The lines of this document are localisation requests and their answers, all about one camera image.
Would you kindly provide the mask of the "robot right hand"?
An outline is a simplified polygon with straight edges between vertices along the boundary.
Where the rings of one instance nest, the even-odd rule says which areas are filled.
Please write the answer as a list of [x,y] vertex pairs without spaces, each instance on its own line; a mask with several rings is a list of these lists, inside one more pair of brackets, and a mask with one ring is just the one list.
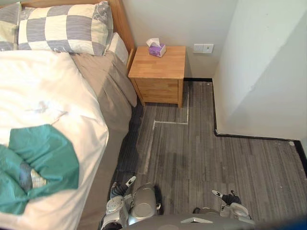
[[226,195],[218,192],[217,190],[212,190],[212,194],[223,200],[228,206],[230,206],[232,203],[241,204],[241,200],[234,190],[231,190],[231,193]]

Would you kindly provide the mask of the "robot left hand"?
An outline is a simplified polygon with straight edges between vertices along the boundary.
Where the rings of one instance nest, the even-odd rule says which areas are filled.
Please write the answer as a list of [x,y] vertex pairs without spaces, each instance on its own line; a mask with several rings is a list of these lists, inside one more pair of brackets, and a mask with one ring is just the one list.
[[110,190],[110,199],[116,196],[124,196],[135,180],[136,176],[134,175],[123,184],[114,182]]

